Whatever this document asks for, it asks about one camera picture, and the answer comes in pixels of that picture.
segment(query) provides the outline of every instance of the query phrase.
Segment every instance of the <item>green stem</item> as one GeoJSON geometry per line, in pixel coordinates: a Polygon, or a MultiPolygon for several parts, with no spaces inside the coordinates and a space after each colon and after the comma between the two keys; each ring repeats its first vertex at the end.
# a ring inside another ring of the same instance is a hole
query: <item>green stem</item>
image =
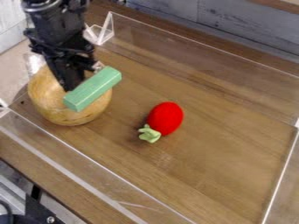
{"type": "Polygon", "coordinates": [[[142,129],[138,130],[140,133],[143,133],[139,138],[142,140],[146,140],[148,143],[154,144],[160,136],[162,136],[162,133],[154,129],[151,129],[150,125],[146,124],[144,127],[142,129]]]}

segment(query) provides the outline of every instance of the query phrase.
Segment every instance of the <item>green block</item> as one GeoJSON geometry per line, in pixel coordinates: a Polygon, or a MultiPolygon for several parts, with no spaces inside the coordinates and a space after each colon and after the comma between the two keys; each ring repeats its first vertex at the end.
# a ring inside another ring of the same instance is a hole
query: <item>green block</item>
{"type": "Polygon", "coordinates": [[[64,95],[64,105],[80,112],[120,81],[122,73],[114,67],[106,66],[64,95]]]}

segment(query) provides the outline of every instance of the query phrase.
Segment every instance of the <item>black cable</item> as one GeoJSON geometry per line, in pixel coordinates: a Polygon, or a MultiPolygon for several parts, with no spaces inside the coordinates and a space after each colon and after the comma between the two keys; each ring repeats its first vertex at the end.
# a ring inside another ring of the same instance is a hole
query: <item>black cable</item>
{"type": "Polygon", "coordinates": [[[0,205],[4,207],[7,211],[7,218],[8,218],[7,224],[15,224],[15,216],[13,216],[12,208],[3,200],[0,200],[0,205]]]}

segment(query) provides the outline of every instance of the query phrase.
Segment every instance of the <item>strawberry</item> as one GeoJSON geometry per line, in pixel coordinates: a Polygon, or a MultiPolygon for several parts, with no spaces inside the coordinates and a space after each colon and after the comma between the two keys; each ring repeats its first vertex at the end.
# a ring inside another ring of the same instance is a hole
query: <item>strawberry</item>
{"type": "Polygon", "coordinates": [[[154,107],[147,117],[146,125],[139,130],[139,136],[148,143],[155,143],[160,136],[167,136],[180,127],[183,122],[183,110],[171,101],[163,102],[154,107]]]}

